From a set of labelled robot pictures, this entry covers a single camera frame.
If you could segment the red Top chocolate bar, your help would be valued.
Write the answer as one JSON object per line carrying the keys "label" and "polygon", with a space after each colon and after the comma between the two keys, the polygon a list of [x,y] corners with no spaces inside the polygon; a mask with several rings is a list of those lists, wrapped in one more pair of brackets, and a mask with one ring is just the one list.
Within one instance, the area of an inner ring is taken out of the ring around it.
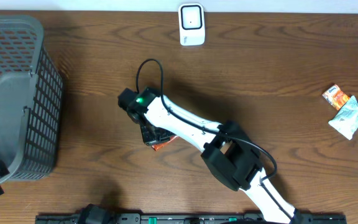
{"label": "red Top chocolate bar", "polygon": [[170,139],[167,142],[163,142],[160,144],[154,144],[153,146],[151,146],[151,148],[154,151],[159,151],[159,150],[161,150],[161,148],[167,146],[168,144],[170,144],[172,141],[176,140],[177,138],[178,138],[178,136],[172,136],[172,137],[170,137]]}

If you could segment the orange tissue packet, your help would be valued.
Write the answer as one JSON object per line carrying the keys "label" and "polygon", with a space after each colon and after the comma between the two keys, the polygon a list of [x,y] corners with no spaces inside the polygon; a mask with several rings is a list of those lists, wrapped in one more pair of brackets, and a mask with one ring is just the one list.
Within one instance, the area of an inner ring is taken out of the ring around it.
{"label": "orange tissue packet", "polygon": [[336,84],[327,89],[322,97],[336,110],[340,110],[350,99]]}

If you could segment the teal wet wipes pack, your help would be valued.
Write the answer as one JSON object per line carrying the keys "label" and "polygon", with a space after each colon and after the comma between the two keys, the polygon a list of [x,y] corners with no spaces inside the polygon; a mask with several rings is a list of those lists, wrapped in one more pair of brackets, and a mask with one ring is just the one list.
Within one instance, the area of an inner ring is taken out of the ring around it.
{"label": "teal wet wipes pack", "polygon": [[358,101],[356,97],[351,96],[328,124],[346,139],[351,140],[358,129]]}

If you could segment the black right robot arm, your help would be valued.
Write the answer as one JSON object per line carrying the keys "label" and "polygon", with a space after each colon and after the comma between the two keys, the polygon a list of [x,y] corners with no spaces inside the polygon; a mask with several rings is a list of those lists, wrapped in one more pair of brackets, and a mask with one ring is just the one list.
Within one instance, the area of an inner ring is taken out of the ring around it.
{"label": "black right robot arm", "polygon": [[184,110],[152,88],[126,88],[118,105],[140,126],[144,144],[157,146],[175,137],[201,153],[210,173],[227,188],[243,191],[270,223],[301,223],[300,212],[286,202],[269,179],[261,155],[271,155],[254,144],[232,121],[209,121]]}

